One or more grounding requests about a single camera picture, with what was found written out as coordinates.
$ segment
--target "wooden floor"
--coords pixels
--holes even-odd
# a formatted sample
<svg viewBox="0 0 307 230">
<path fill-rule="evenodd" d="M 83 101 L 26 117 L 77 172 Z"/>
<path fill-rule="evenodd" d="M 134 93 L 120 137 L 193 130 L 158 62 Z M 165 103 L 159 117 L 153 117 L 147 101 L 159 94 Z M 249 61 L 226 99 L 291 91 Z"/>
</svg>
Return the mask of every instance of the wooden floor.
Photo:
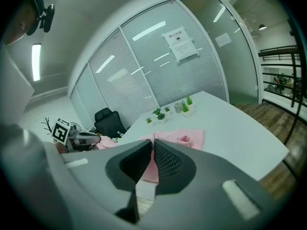
<svg viewBox="0 0 307 230">
<path fill-rule="evenodd" d="M 236 104 L 235 107 L 257 120 L 281 142 L 285 141 L 294 121 L 291 115 L 267 103 L 260 105 Z M 298 121 L 286 147 L 289 149 L 286 159 L 297 174 L 300 175 L 307 158 L 307 126 Z M 266 175 L 260 183 L 275 199 L 287 195 L 296 187 L 294 177 L 282 162 Z M 146 213 L 152 204 L 153 201 L 138 197 L 140 217 Z"/>
</svg>

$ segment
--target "small potted plant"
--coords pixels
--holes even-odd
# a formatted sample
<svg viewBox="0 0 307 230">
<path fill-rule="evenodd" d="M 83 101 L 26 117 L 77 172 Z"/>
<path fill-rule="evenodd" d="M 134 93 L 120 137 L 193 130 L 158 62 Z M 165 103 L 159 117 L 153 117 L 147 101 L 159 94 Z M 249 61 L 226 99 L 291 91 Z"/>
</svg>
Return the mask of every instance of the small potted plant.
<svg viewBox="0 0 307 230">
<path fill-rule="evenodd" d="M 188 104 L 189 109 L 190 110 L 194 109 L 194 103 L 192 101 L 192 98 L 190 96 L 187 96 L 186 100 L 187 100 L 187 104 Z"/>
<path fill-rule="evenodd" d="M 160 113 L 161 113 L 161 108 L 157 108 L 153 111 L 154 117 L 158 117 Z"/>
<path fill-rule="evenodd" d="M 153 123 L 153 121 L 152 121 L 152 119 L 151 119 L 150 117 L 148 117 L 148 118 L 146 119 L 146 122 L 147 122 L 147 126 L 148 126 L 148 127 L 154 126 L 154 123 Z"/>
<path fill-rule="evenodd" d="M 170 116 L 170 115 L 171 115 L 171 109 L 169 108 L 169 106 L 166 106 L 166 107 L 164 108 L 164 110 L 165 110 L 165 115 L 166 115 L 166 116 Z"/>
<path fill-rule="evenodd" d="M 164 113 L 159 113 L 157 119 L 161 124 L 164 124 L 166 122 L 166 117 Z"/>
<path fill-rule="evenodd" d="M 181 105 L 181 109 L 182 109 L 184 117 L 190 117 L 192 112 L 189 110 L 189 106 L 184 101 L 181 101 L 180 105 Z"/>
</svg>

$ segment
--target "pink towel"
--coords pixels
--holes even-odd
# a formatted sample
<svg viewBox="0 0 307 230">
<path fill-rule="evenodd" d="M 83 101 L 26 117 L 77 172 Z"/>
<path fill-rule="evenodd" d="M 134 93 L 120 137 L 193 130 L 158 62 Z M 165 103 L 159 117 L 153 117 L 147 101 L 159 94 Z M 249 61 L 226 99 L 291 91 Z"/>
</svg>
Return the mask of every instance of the pink towel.
<svg viewBox="0 0 307 230">
<path fill-rule="evenodd" d="M 98 149 L 106 149 L 118 146 L 112 139 L 108 136 L 101 136 L 100 141 L 96 143 Z"/>
<path fill-rule="evenodd" d="M 154 144 L 154 139 L 167 140 L 178 143 L 190 148 L 201 150 L 203 146 L 203 130 L 202 129 L 177 129 L 174 132 L 163 133 L 157 131 L 151 135 L 141 137 L 140 140 L 149 139 Z M 142 178 L 144 181 L 159 182 L 158 168 L 154 162 L 154 151 L 151 154 L 151 161 L 147 166 Z"/>
</svg>

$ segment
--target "black office chair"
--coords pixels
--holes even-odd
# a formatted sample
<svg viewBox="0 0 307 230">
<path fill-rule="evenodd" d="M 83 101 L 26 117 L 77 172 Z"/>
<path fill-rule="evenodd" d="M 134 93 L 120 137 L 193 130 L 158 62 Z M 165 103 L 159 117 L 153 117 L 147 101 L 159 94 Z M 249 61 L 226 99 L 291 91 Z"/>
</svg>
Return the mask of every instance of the black office chair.
<svg viewBox="0 0 307 230">
<path fill-rule="evenodd" d="M 110 138 L 119 138 L 120 135 L 117 133 L 125 134 L 127 130 L 123 126 L 118 112 L 111 112 L 110 109 L 105 108 L 95 114 L 95 128 L 103 136 L 108 136 Z"/>
</svg>

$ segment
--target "ceiling light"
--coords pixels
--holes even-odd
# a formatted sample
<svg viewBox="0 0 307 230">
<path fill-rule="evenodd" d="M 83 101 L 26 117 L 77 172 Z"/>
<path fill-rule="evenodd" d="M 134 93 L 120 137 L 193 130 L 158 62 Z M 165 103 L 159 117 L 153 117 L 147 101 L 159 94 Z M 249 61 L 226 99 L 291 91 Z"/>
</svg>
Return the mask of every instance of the ceiling light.
<svg viewBox="0 0 307 230">
<path fill-rule="evenodd" d="M 133 75 L 134 73 L 137 73 L 139 70 L 141 70 L 140 68 L 135 70 L 133 73 L 131 73 L 130 75 Z"/>
<path fill-rule="evenodd" d="M 170 62 L 170 61 L 169 61 Z M 167 62 L 167 63 L 169 63 L 169 62 Z M 164 63 L 163 65 L 161 65 L 160 67 L 162 67 L 162 66 L 164 66 L 164 65 L 166 65 L 167 63 Z"/>
<path fill-rule="evenodd" d="M 160 27 L 162 27 L 162 26 L 165 26 L 165 21 L 162 21 L 162 22 L 160 22 L 159 24 L 156 24 L 156 25 L 154 25 L 154 26 L 152 26 L 152 27 L 146 29 L 145 31 L 142 31 L 140 34 L 137 34 L 137 35 L 136 35 L 135 37 L 133 37 L 132 39 L 133 39 L 134 41 L 136 41 L 136 40 L 140 39 L 141 37 L 145 36 L 146 34 L 149 34 L 149 33 L 151 33 L 152 31 L 154 31 L 154 30 L 156 30 L 156 29 L 158 29 L 158 28 L 160 28 Z"/>
<path fill-rule="evenodd" d="M 115 73 L 114 75 L 112 75 L 111 77 L 109 77 L 107 79 L 107 81 L 112 82 L 115 79 L 119 79 L 120 77 L 124 76 L 128 71 L 126 69 L 122 69 L 120 71 L 118 71 L 117 73 Z"/>
<path fill-rule="evenodd" d="M 264 24 L 260 24 L 260 26 L 259 26 L 259 30 L 263 30 L 263 29 L 265 29 L 265 28 L 267 28 Z"/>
<path fill-rule="evenodd" d="M 96 73 L 101 72 L 101 70 L 114 58 L 115 56 L 110 56 L 102 65 L 100 68 L 98 68 L 98 70 L 96 71 Z"/>
<path fill-rule="evenodd" d="M 169 53 L 167 53 L 167 54 L 165 54 L 165 55 L 163 55 L 163 56 L 160 56 L 159 58 L 155 59 L 154 61 L 156 61 L 156 60 L 158 60 L 158 59 L 161 59 L 161 58 L 163 58 L 164 56 L 167 56 L 167 55 L 169 55 Z"/>
<path fill-rule="evenodd" d="M 40 58 L 41 44 L 32 45 L 32 72 L 33 81 L 40 80 L 39 76 L 39 58 Z"/>
<path fill-rule="evenodd" d="M 217 20 L 221 17 L 221 15 L 224 13 L 226 7 L 223 5 L 217 16 L 215 17 L 213 23 L 217 22 Z"/>
</svg>

